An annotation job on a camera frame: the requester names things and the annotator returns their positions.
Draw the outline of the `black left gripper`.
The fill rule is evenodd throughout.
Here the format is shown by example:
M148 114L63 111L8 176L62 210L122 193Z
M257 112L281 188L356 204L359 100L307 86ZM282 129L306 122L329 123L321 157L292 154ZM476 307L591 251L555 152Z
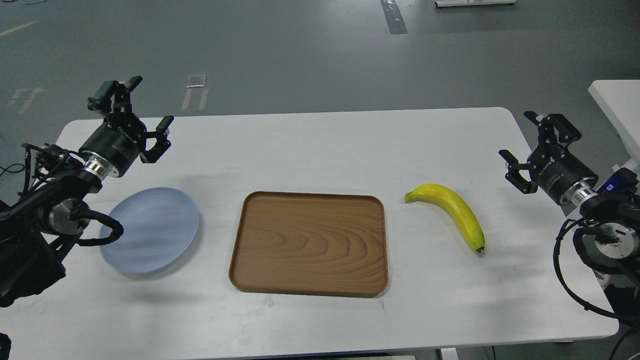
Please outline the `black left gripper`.
M124 176L139 154L143 163L155 164L172 145L169 127L174 116L164 116L154 131L147 131L133 112L131 93L142 80L142 76L133 76L125 82L106 80L94 96L87 98L87 109L104 120L78 152L83 158L92 154L108 161L112 166L109 175L115 178ZM152 138L155 143L144 150L146 139Z

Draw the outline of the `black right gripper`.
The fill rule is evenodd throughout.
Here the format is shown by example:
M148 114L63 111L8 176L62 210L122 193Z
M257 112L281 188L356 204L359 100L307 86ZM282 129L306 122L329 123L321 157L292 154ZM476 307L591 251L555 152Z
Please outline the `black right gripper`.
M582 161L569 152L569 145L582 139L582 133L560 113L546 115L526 111L523 115L537 127L537 148L531 153L531 164L520 163L507 149L498 154L505 160L505 179L522 194L534 194L541 188L554 203L563 206L570 202L566 192L584 182L595 186L596 175ZM531 180L521 174L530 171Z

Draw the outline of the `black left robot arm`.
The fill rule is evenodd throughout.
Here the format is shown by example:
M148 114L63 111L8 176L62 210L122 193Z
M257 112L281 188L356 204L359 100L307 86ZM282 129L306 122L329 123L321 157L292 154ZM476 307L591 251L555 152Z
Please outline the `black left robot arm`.
M16 203L1 204L2 308L64 278L63 261L73 247L109 245L124 234L119 221L84 199L98 193L105 178L121 178L136 160L153 164L171 146L173 116L150 131L133 111L131 94L142 80L107 80L87 99L87 109L103 121L79 150L23 144L23 189Z

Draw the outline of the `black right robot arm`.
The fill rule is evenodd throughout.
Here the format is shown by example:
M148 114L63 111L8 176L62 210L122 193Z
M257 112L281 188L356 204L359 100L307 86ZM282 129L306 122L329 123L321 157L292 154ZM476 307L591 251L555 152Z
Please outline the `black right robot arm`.
M572 204L578 219L562 224L553 247L555 275L569 296L588 312L617 319L634 329L639 317L624 316L582 299L567 285L560 267L562 240L572 233L572 242L587 267L605 275L628 278L639 287L639 178L627 167L618 168L601 186L598 176L575 157L569 146L581 139L580 131L562 114L524 112L537 128L537 146L525 162L509 150L499 150L506 162L505 179L523 194L538 189L560 207Z

